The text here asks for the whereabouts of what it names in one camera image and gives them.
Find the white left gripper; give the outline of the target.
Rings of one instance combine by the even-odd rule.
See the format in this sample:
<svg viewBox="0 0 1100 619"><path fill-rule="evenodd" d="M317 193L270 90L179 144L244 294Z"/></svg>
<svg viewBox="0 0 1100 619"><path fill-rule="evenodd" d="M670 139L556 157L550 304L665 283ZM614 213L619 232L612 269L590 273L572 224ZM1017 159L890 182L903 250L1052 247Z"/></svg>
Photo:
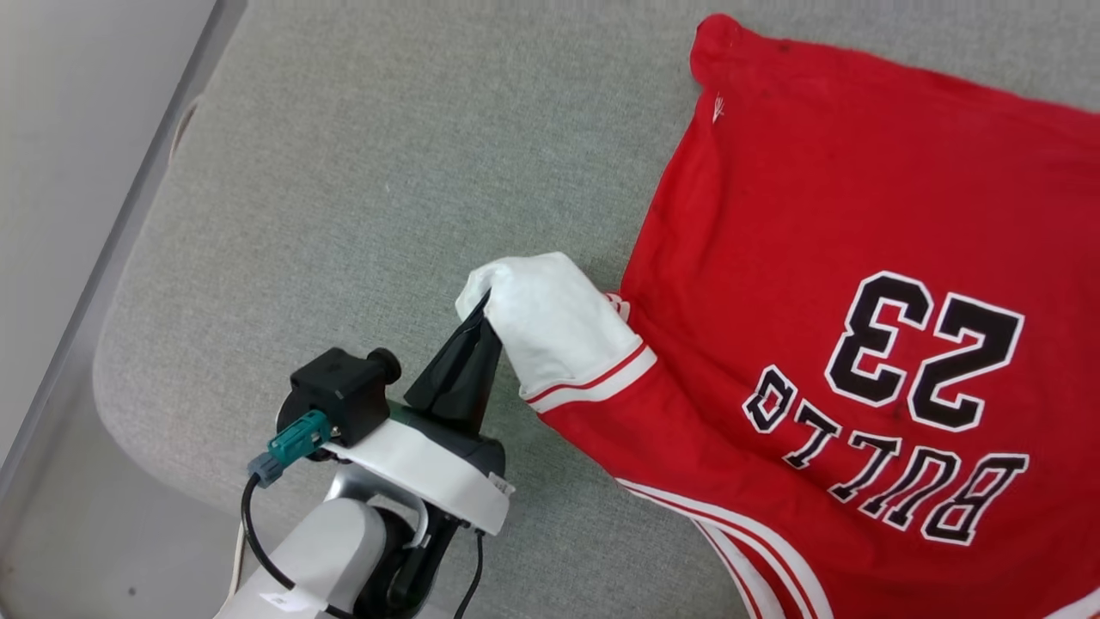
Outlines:
<svg viewBox="0 0 1100 619"><path fill-rule="evenodd" d="M515 488L503 444L479 435L502 352L484 314L488 301L485 292L413 382L404 395L410 408L389 402L388 418L353 446L324 445L340 463L326 500L398 502L418 513L415 537L427 537L431 508L498 537ZM425 414L453 414L460 431Z"/></svg>

